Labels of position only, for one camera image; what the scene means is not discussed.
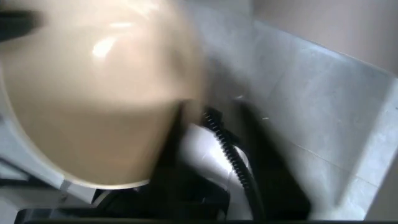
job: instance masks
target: beige plastic helmet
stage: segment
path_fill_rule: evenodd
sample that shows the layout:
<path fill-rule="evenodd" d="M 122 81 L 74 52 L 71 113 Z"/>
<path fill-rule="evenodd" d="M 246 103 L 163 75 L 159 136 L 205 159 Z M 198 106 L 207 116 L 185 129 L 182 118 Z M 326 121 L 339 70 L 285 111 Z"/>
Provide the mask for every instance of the beige plastic helmet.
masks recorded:
<path fill-rule="evenodd" d="M 104 189 L 150 178 L 181 100 L 201 114 L 201 51 L 175 1 L 8 0 L 42 17 L 0 43 L 0 103 L 19 139 L 66 179 Z"/>

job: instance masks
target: coiled cord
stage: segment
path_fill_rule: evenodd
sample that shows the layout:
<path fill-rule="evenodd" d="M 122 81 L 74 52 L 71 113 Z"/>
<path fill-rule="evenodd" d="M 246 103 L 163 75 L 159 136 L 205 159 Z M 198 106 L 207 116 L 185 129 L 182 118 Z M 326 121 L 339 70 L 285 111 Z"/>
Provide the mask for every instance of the coiled cord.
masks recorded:
<path fill-rule="evenodd" d="M 264 209 L 256 183 L 249 172 L 249 169 L 246 167 L 239 153 L 232 144 L 229 135 L 226 134 L 222 122 L 218 121 L 211 109 L 208 109 L 203 113 L 203 118 L 204 126 L 214 132 L 216 138 L 221 144 L 224 155 L 232 165 L 234 172 L 243 186 L 244 193 L 248 198 L 249 206 L 252 211 L 253 220 L 264 220 Z"/>

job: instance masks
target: black cable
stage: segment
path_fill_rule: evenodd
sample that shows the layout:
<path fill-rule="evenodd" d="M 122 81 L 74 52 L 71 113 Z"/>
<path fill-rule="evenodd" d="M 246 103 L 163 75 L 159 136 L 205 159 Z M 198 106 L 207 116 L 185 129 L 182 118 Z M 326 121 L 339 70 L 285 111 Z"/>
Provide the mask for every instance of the black cable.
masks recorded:
<path fill-rule="evenodd" d="M 233 170 L 243 186 L 244 193 L 248 198 L 249 206 L 252 211 L 253 220 L 264 220 L 265 214 L 261 198 L 257 190 L 257 185 L 249 172 L 249 169 L 246 167 L 239 153 L 232 144 L 229 135 L 224 130 L 223 123 L 218 120 L 217 115 L 215 115 L 215 112 L 212 109 L 208 109 L 204 112 L 203 117 L 204 126 L 214 132 L 221 144 L 224 155 L 229 163 L 231 163 Z"/>

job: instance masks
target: white wall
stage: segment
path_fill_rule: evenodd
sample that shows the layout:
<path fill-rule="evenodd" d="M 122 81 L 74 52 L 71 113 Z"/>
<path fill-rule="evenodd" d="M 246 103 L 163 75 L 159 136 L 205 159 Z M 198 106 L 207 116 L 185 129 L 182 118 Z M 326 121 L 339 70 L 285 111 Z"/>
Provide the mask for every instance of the white wall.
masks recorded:
<path fill-rule="evenodd" d="M 254 0 L 256 18 L 398 74 L 398 1 Z"/>

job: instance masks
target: tile grout line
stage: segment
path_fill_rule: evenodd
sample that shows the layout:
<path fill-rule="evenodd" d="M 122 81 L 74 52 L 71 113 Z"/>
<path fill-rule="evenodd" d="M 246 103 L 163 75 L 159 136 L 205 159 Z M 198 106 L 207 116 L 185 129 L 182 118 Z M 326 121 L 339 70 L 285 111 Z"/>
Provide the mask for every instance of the tile grout line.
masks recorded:
<path fill-rule="evenodd" d="M 322 157 L 319 156 L 318 154 L 316 154 L 316 153 L 310 151 L 309 149 L 306 149 L 306 148 L 304 148 L 304 147 L 302 147 L 302 146 L 299 146 L 298 144 L 294 144 L 294 143 L 292 143 L 292 144 L 293 144 L 294 146 L 297 146 L 297 147 L 299 147 L 299 148 L 301 148 L 301 149 L 303 149 L 303 150 L 305 150 L 305 151 L 307 151 L 307 152 L 313 154 L 314 156 L 318 157 L 319 159 L 321 159 L 321 160 L 323 160 L 323 161 L 325 161 L 325 162 L 327 162 L 327 163 L 329 163 L 329 164 L 331 164 L 331 165 L 333 165 L 333 166 L 339 168 L 340 170 L 343 170 L 343 171 L 347 172 L 350 176 L 356 177 L 356 178 L 358 178 L 358 179 L 361 179 L 361 180 L 365 181 L 366 183 L 368 183 L 368 184 L 370 184 L 370 185 L 376 187 L 377 189 L 379 188 L 379 186 L 376 186 L 375 184 L 370 183 L 369 181 L 363 179 L 362 177 L 359 177 L 359 176 L 356 175 L 354 172 L 348 171 L 348 170 L 346 170 L 346 169 L 344 169 L 344 168 L 342 168 L 342 167 L 336 165 L 335 163 L 333 163 L 333 162 L 331 162 L 331 161 L 328 161 L 328 160 L 322 158 Z"/>

